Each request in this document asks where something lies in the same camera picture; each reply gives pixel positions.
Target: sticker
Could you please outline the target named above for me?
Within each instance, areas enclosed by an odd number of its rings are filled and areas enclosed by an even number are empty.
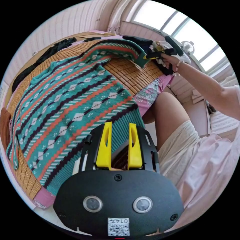
[[[130,236],[129,218],[108,218],[108,236]]]

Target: beige shorts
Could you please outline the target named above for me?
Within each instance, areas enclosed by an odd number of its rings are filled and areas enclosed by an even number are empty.
[[[160,173],[177,185],[198,148],[200,137],[191,121],[184,122],[158,152]]]

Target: window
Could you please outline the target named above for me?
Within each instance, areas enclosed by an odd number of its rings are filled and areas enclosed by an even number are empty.
[[[168,35],[172,35],[175,29],[179,26],[179,24],[186,18],[187,18],[186,15],[184,15],[181,12],[177,12],[176,15],[169,21],[169,23],[163,29],[163,32],[165,32]]]
[[[227,61],[223,50],[211,35],[185,14],[162,3],[147,0],[138,10],[133,22],[144,24],[169,35],[178,45],[183,41],[194,43],[194,53],[190,56],[205,73]]]
[[[134,21],[160,29],[175,9],[155,1],[146,1]]]

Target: teal patterned sweater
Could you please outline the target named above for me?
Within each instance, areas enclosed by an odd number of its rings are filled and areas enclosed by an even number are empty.
[[[130,93],[103,67],[112,57],[140,67],[145,52],[128,40],[103,40],[76,57],[52,62],[33,77],[17,105],[7,156],[18,168],[19,146],[32,173],[53,195],[72,175],[84,138],[112,122],[112,152],[128,139],[129,123],[144,127]]]

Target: fan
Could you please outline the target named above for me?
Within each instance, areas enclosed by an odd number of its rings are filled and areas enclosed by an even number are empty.
[[[192,41],[188,42],[188,41],[183,41],[181,42],[181,48],[191,54],[194,54],[194,43]]]

